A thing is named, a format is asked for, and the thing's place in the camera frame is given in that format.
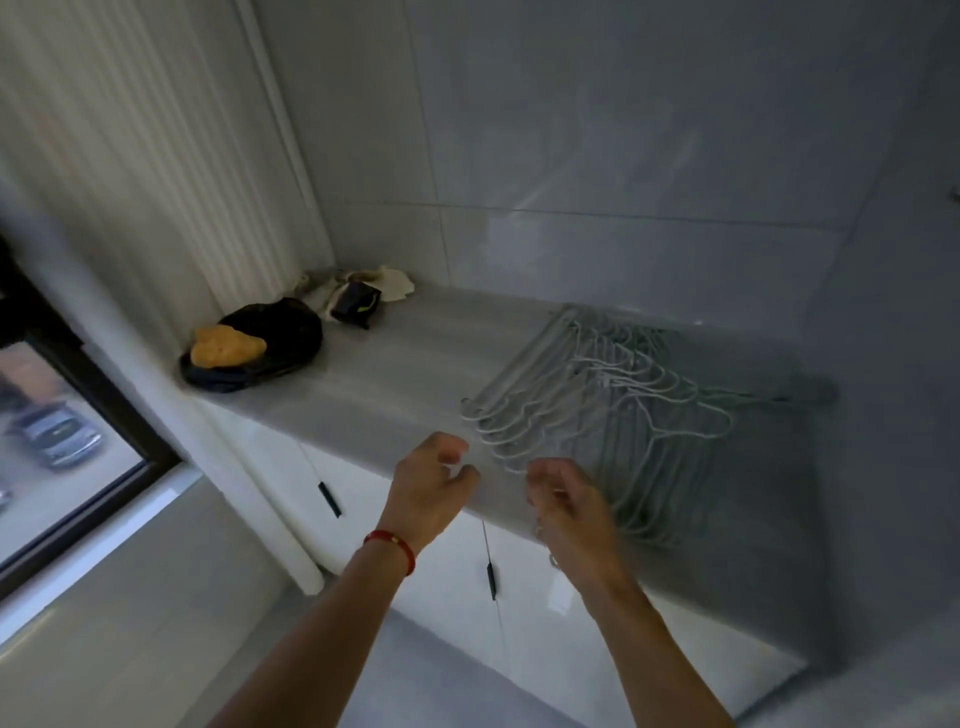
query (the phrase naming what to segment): black window frame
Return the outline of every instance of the black window frame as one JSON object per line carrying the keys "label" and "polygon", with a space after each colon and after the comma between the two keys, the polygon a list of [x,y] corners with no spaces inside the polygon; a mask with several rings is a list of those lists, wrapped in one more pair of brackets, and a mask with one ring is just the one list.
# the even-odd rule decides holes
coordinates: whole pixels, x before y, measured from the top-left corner
{"label": "black window frame", "polygon": [[26,342],[142,458],[15,554],[0,562],[0,601],[180,463],[180,457],[84,353],[84,342],[23,274],[0,233],[0,349]]}

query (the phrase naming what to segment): white curtain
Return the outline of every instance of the white curtain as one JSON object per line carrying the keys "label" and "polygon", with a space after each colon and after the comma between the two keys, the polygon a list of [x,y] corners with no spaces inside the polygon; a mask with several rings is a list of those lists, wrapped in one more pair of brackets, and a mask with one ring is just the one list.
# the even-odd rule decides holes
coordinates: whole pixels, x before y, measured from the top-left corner
{"label": "white curtain", "polygon": [[2,152],[161,352],[333,263],[230,0],[0,9]]}

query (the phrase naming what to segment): red bracelet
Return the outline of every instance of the red bracelet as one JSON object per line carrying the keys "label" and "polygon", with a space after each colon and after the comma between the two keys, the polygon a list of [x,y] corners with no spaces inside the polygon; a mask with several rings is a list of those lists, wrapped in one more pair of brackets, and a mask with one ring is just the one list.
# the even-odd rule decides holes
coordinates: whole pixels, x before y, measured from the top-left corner
{"label": "red bracelet", "polygon": [[410,548],[407,542],[397,536],[396,533],[383,530],[371,531],[367,534],[367,538],[363,540],[363,543],[365,544],[367,541],[389,541],[391,544],[396,544],[402,548],[403,552],[407,555],[407,563],[410,565],[410,568],[407,569],[407,576],[412,574],[417,567],[417,557],[414,556],[414,550]]}

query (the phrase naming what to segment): black plastic bag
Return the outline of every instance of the black plastic bag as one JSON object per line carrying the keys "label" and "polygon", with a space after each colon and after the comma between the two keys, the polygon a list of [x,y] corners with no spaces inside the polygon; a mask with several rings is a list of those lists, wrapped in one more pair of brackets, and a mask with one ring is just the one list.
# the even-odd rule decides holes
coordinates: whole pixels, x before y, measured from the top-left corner
{"label": "black plastic bag", "polygon": [[294,372],[313,361],[324,341],[320,316],[297,299],[245,305],[218,323],[260,337],[267,350],[246,364],[212,369],[196,366],[187,351],[180,357],[180,375],[207,392],[236,392]]}

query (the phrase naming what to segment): floor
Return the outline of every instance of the floor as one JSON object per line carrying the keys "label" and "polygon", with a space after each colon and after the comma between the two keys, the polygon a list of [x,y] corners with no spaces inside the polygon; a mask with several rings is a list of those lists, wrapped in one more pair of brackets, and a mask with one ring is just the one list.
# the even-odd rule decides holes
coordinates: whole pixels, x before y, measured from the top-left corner
{"label": "floor", "polygon": [[[206,725],[311,602],[291,588],[209,685],[179,728]],[[581,728],[396,612],[387,616],[340,726]]]}

